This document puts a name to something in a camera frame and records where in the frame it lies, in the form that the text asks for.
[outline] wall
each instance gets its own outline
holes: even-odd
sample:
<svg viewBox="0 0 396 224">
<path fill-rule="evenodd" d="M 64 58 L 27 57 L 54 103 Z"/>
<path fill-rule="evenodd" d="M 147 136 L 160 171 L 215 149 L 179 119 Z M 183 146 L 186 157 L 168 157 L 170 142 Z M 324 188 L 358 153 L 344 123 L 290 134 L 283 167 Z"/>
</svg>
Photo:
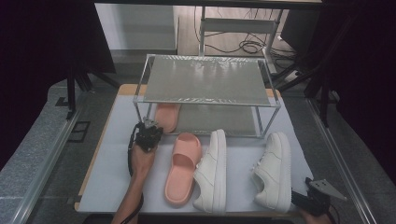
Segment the wall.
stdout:
<svg viewBox="0 0 396 224">
<path fill-rule="evenodd" d="M 95 4 L 113 49 L 176 49 L 172 6 Z"/>
</svg>

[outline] cable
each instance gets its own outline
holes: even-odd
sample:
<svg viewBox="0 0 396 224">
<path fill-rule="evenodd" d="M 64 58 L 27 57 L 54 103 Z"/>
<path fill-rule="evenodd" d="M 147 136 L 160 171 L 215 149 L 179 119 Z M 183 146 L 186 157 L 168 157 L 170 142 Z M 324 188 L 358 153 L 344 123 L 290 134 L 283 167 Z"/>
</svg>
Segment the cable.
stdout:
<svg viewBox="0 0 396 224">
<path fill-rule="evenodd" d="M 253 8 L 251 8 L 251 9 L 245 14 L 244 18 L 245 18 L 249 13 L 250 13 L 250 18 L 251 18 L 252 12 L 253 12 Z M 273 12 L 274 12 L 274 10 L 271 9 L 271 13 L 270 13 L 270 17 L 269 17 L 270 19 L 271 19 L 271 17 L 272 17 Z M 257 18 L 258 13 L 259 13 L 259 8 L 257 8 L 253 20 L 255 20 L 255 19 Z M 195 37 L 196 37 L 198 43 L 200 43 L 201 40 L 200 40 L 200 38 L 198 37 L 198 34 L 197 34 L 197 30 L 196 30 L 196 21 L 195 21 L 195 20 L 196 20 L 196 7 L 194 7 L 194 32 L 195 32 Z M 213 36 L 213 35 L 222 35 L 222 34 L 226 34 L 226 33 L 228 33 L 228 32 L 219 32 L 219 33 L 214 33 L 214 34 L 211 34 L 211 35 L 205 35 L 205 37 L 209 37 L 209 36 Z M 239 48 L 237 48 L 237 49 L 232 49 L 232 50 L 218 49 L 218 48 L 216 48 L 216 47 L 214 47 L 214 46 L 207 45 L 207 44 L 205 44 L 205 46 L 206 46 L 206 47 L 209 47 L 209 48 L 212 48 L 212 49 L 215 49 L 215 50 L 217 50 L 217 51 L 223 52 L 223 53 L 233 53 L 233 52 L 237 52 L 238 50 L 241 49 L 241 50 L 243 50 L 244 52 L 246 52 L 246 53 L 248 53 L 248 54 L 256 54 L 256 53 L 262 51 L 262 49 L 266 46 L 265 42 L 266 42 L 266 40 L 267 40 L 267 36 L 268 36 L 268 34 L 265 34 L 265 39 L 262 41 L 262 40 L 261 40 L 259 37 L 257 37 L 256 35 L 251 34 L 251 33 L 247 33 L 247 36 L 245 36 L 245 39 L 242 40 L 242 41 L 239 43 Z M 260 42 L 251 40 L 253 37 L 257 38 Z M 284 52 L 284 53 L 293 53 L 293 54 L 292 54 L 292 55 L 284 55 L 284 54 L 278 53 L 277 51 Z M 274 58 L 276 58 L 276 65 L 279 66 L 280 68 L 285 68 L 285 67 L 280 66 L 280 65 L 277 63 L 277 61 L 279 61 L 279 60 L 294 61 L 294 59 L 295 59 L 295 57 L 296 57 L 295 51 L 290 51 L 290 50 L 283 50 L 283 49 L 274 49 L 274 48 L 271 48 L 270 53 L 271 53 L 271 55 L 272 55 Z"/>
<path fill-rule="evenodd" d="M 340 224 L 341 223 L 341 218 L 340 218 L 340 214 L 338 213 L 337 209 L 334 207 L 334 205 L 330 204 L 330 206 L 332 207 L 332 209 L 334 209 L 335 214 L 337 215 L 337 223 Z"/>
</svg>

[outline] metal pole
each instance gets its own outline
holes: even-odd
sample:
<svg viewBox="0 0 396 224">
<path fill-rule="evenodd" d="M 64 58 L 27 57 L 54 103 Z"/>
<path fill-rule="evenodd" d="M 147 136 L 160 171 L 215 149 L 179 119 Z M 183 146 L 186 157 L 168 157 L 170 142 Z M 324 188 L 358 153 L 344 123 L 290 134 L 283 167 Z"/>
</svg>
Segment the metal pole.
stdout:
<svg viewBox="0 0 396 224">
<path fill-rule="evenodd" d="M 198 56 L 204 56 L 204 47 L 205 47 L 205 7 L 202 7 L 201 14 L 201 27 L 200 27 L 200 42 L 199 42 L 199 54 Z"/>
<path fill-rule="evenodd" d="M 276 18 L 276 20 L 274 21 L 274 28 L 273 28 L 273 31 L 272 31 L 271 34 L 270 34 L 270 38 L 268 39 L 267 48 L 265 48 L 265 54 L 266 54 L 266 55 L 270 55 L 270 50 L 271 50 L 271 47 L 272 47 L 272 45 L 273 45 L 273 43 L 274 43 L 274 39 L 275 39 L 275 36 L 276 36 L 277 27 L 278 27 L 279 24 L 280 24 L 280 18 L 282 17 L 282 13 L 283 13 L 283 9 L 280 9 L 279 14 L 277 15 L 277 18 Z"/>
</svg>

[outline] floor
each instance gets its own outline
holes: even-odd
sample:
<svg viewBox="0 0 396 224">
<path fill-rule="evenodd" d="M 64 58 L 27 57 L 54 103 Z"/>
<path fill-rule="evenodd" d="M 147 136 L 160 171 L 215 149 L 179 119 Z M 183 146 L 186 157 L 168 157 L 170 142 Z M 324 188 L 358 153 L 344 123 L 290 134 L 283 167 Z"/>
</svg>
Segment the floor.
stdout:
<svg viewBox="0 0 396 224">
<path fill-rule="evenodd" d="M 196 55 L 198 42 L 191 28 L 193 27 L 194 7 L 177 8 L 177 13 L 184 21 L 180 23 L 178 54 Z M 196 22 L 199 22 L 197 8 Z M 235 16 L 243 18 L 245 15 L 255 15 L 255 9 L 210 8 L 207 16 L 223 17 Z M 262 18 L 274 18 L 276 12 L 267 9 L 260 10 L 258 15 Z M 246 35 L 216 35 L 206 41 L 207 44 L 225 50 L 234 49 Z M 276 39 L 274 48 L 290 49 L 286 43 Z M 206 55 L 224 55 L 217 50 L 206 48 Z M 261 56 L 261 53 L 250 55 L 244 51 L 236 51 L 233 56 Z M 118 63 L 115 60 L 118 73 L 111 77 L 119 83 L 136 83 L 140 76 L 143 64 L 140 60 L 130 64 Z M 81 92 L 76 89 L 79 100 L 84 105 L 77 120 L 77 127 L 89 124 L 88 132 L 83 135 L 79 132 L 71 133 L 64 144 L 62 152 L 58 155 L 50 176 L 43 178 L 45 185 L 39 191 L 39 197 L 33 208 L 29 211 L 27 223 L 82 223 L 88 214 L 80 214 L 74 210 L 74 203 L 78 201 L 78 192 L 87 169 L 96 149 L 98 139 L 106 123 L 106 118 L 111 110 L 117 90 L 98 79 L 91 77 L 93 89 Z M 343 223 L 362 223 L 360 214 L 355 205 L 359 202 L 351 197 L 350 189 L 343 178 L 338 174 L 339 167 L 332 160 L 332 153 L 323 138 L 317 137 L 320 127 L 315 116 L 312 115 L 310 104 L 316 106 L 316 101 L 304 98 L 303 90 L 306 82 L 300 83 L 287 91 L 282 92 L 285 105 L 290 113 L 290 118 L 295 128 L 296 135 L 302 145 L 305 157 L 316 179 L 326 178 L 336 188 L 348 197 L 348 201 L 334 199 L 332 203 L 340 214 Z M 67 106 L 62 104 L 66 97 L 66 83 L 62 81 L 49 89 L 48 102 L 36 120 L 31 131 L 0 173 L 0 223 L 8 223 L 15 217 L 16 209 L 23 199 L 29 197 L 27 192 L 32 188 L 31 183 L 37 179 L 36 172 L 43 169 L 42 162 L 54 147 L 53 141 L 57 139 L 65 125 Z M 396 200 L 396 188 L 389 180 L 369 148 L 363 144 L 353 130 L 345 123 L 336 111 L 335 105 L 329 106 L 328 111 L 329 132 L 341 152 L 354 181 L 360 187 L 361 195 L 369 204 L 377 223 L 395 223 L 396 209 L 393 202 Z M 276 218 L 287 219 L 293 223 L 303 223 L 299 217 Z M 241 223 L 263 223 L 262 218 L 243 219 Z M 219 222 L 218 219 L 205 222 Z"/>
</svg>

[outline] white table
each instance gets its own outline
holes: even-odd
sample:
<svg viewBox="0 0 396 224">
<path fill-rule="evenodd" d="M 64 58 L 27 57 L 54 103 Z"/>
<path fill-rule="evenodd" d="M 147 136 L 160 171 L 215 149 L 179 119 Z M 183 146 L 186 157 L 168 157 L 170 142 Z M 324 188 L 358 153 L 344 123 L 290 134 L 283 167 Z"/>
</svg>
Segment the white table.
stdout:
<svg viewBox="0 0 396 224">
<path fill-rule="evenodd" d="M 86 175 L 79 195 L 80 203 L 76 210 L 84 213 L 115 213 L 129 185 L 127 165 L 127 146 L 133 127 L 137 123 L 132 102 L 136 85 L 123 85 L 114 102 L 106 127 L 102 133 L 92 164 Z M 291 147 L 291 184 L 294 191 L 305 194 L 305 178 L 313 178 L 305 161 L 304 153 L 294 133 L 289 114 L 280 98 L 280 108 L 268 133 L 283 132 L 289 138 Z M 260 109 L 262 120 L 271 113 Z M 205 153 L 209 136 L 198 136 Z M 164 135 L 157 150 L 156 161 L 144 187 L 145 203 L 142 213 L 150 214 L 204 214 L 192 206 L 199 196 L 195 185 L 189 202 L 175 208 L 164 198 L 164 185 L 171 167 L 171 156 L 175 135 Z M 258 216 L 277 216 L 271 210 L 253 202 L 257 193 L 250 179 L 253 165 L 261 158 L 265 139 L 228 137 L 227 141 L 227 215 L 253 214 Z"/>
</svg>

